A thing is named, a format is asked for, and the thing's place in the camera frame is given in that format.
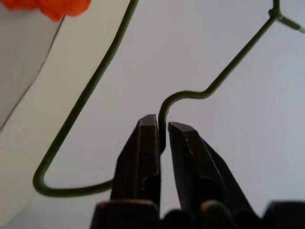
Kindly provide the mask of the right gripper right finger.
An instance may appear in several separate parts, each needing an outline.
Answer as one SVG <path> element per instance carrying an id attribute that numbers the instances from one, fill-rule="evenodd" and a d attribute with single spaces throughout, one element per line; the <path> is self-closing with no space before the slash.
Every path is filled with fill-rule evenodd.
<path id="1" fill-rule="evenodd" d="M 173 170 L 182 210 L 199 211 L 217 200 L 230 211 L 252 207 L 222 157 L 190 125 L 168 125 Z"/>

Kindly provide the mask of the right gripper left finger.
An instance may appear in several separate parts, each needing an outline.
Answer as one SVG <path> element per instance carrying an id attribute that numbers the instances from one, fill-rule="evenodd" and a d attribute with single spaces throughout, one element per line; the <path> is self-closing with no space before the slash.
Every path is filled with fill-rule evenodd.
<path id="1" fill-rule="evenodd" d="M 156 115 L 139 119 L 123 147 L 116 163 L 111 199 L 144 199 L 160 207 L 161 152 Z"/>

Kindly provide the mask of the orange shorts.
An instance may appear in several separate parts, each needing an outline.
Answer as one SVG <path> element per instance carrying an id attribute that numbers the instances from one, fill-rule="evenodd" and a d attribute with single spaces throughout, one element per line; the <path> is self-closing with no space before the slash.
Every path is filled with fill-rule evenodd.
<path id="1" fill-rule="evenodd" d="M 54 22 L 84 13 L 92 0 L 0 0 L 8 10 L 39 10 Z"/>

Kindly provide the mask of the green wire hanger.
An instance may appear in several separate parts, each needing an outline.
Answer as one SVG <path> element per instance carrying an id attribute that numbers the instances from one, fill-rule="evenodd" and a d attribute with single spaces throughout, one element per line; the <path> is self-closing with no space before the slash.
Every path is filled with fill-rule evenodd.
<path id="1" fill-rule="evenodd" d="M 105 56 L 103 57 L 102 61 L 95 70 L 93 76 L 85 86 L 80 97 L 76 101 L 67 119 L 63 123 L 61 129 L 57 133 L 48 151 L 46 152 L 38 168 L 36 169 L 32 179 L 32 184 L 34 189 L 41 195 L 52 198 L 74 198 L 74 197 L 82 197 L 82 196 L 98 194 L 111 189 L 112 180 L 108 180 L 106 182 L 87 187 L 52 188 L 47 186 L 47 184 L 44 181 L 44 176 L 47 170 L 49 169 L 51 163 L 53 162 L 55 156 L 57 155 L 62 143 L 64 142 L 68 133 L 70 132 L 72 126 L 74 125 L 76 119 L 78 118 L 80 112 L 82 111 L 84 105 L 87 103 L 89 97 L 93 93 L 101 77 L 103 76 L 109 64 L 113 60 L 122 42 L 122 39 L 126 33 L 131 18 L 134 14 L 134 11 L 138 5 L 138 2 L 139 0 L 130 0 L 126 8 L 125 14 L 122 18 L 121 24 Z M 268 11 L 268 14 L 269 14 L 269 19 L 263 24 L 263 26 L 258 30 L 258 32 L 238 52 L 238 54 L 230 61 L 230 63 L 220 72 L 220 74 L 205 90 L 179 91 L 170 95 L 163 101 L 158 114 L 158 130 L 160 134 L 160 144 L 161 144 L 160 149 L 162 152 L 166 148 L 166 135 L 165 135 L 166 118 L 170 110 L 170 107 L 174 103 L 183 99 L 203 100 L 210 97 L 226 80 L 229 74 L 240 64 L 240 62 L 245 58 L 245 56 L 250 52 L 250 50 L 256 45 L 256 43 L 263 37 L 263 35 L 270 29 L 270 27 L 276 21 L 294 31 L 298 31 L 300 33 L 305 34 L 305 26 L 302 26 L 300 23 L 283 15 L 283 13 L 281 12 L 280 0 L 273 0 L 273 6 Z"/>

